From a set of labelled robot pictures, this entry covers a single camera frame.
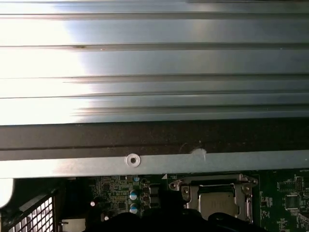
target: screw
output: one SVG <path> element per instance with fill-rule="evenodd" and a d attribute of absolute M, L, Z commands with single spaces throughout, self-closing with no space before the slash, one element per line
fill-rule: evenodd
<path fill-rule="evenodd" d="M 188 190 L 187 188 L 184 188 L 184 189 L 183 189 L 183 193 L 184 193 L 184 194 L 188 194 L 188 193 L 189 193 L 189 190 Z"/>

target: cpu socket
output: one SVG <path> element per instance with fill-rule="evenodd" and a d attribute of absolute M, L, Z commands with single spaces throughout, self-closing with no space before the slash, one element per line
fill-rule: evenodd
<path fill-rule="evenodd" d="M 198 210 L 204 219 L 217 212 L 226 213 L 250 223 L 252 187 L 257 179 L 242 174 L 187 176 L 169 184 L 181 191 L 185 207 Z"/>

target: metal bracket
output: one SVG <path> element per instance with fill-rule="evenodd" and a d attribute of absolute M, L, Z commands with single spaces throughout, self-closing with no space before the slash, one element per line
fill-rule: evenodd
<path fill-rule="evenodd" d="M 0 209 L 10 201 L 14 191 L 14 179 L 0 179 Z"/>
<path fill-rule="evenodd" d="M 0 155 L 8 157 L 11 152 L 0 151 Z M 127 165 L 123 156 L 85 158 L 94 152 L 93 148 L 43 149 L 39 152 L 41 157 L 73 152 L 84 158 L 0 161 L 0 178 L 217 173 L 309 167 L 309 150 L 205 153 L 199 149 L 191 154 L 141 155 L 140 165 L 135 168 Z M 15 150 L 14 153 L 23 157 L 25 151 Z"/>
<path fill-rule="evenodd" d="M 200 188 L 211 186 L 232 186 L 235 191 L 234 201 L 238 204 L 239 219 L 252 223 L 252 187 L 257 185 L 257 180 L 242 174 L 211 175 L 211 176 L 186 176 L 169 184 L 169 189 L 181 191 L 183 200 L 187 202 L 186 208 L 196 209 L 201 212 Z"/>

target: integrated circuit chip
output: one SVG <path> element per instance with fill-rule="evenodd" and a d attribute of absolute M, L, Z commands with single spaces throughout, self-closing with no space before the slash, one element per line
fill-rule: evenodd
<path fill-rule="evenodd" d="M 294 181 L 279 183 L 279 190 L 282 192 L 294 191 L 295 188 L 296 188 L 296 184 Z"/>
<path fill-rule="evenodd" d="M 202 193 L 199 197 L 199 209 L 203 218 L 208 219 L 211 214 L 220 212 L 236 217 L 238 206 L 230 192 Z"/>
<path fill-rule="evenodd" d="M 109 184 L 104 184 L 103 185 L 103 191 L 108 191 L 110 190 L 110 185 Z"/>
<path fill-rule="evenodd" d="M 299 196 L 298 195 L 286 195 L 285 196 L 285 208 L 286 209 L 298 209 L 299 208 Z"/>
<path fill-rule="evenodd" d="M 125 202 L 119 202 L 118 203 L 118 208 L 119 209 L 125 209 L 126 208 L 126 203 Z"/>

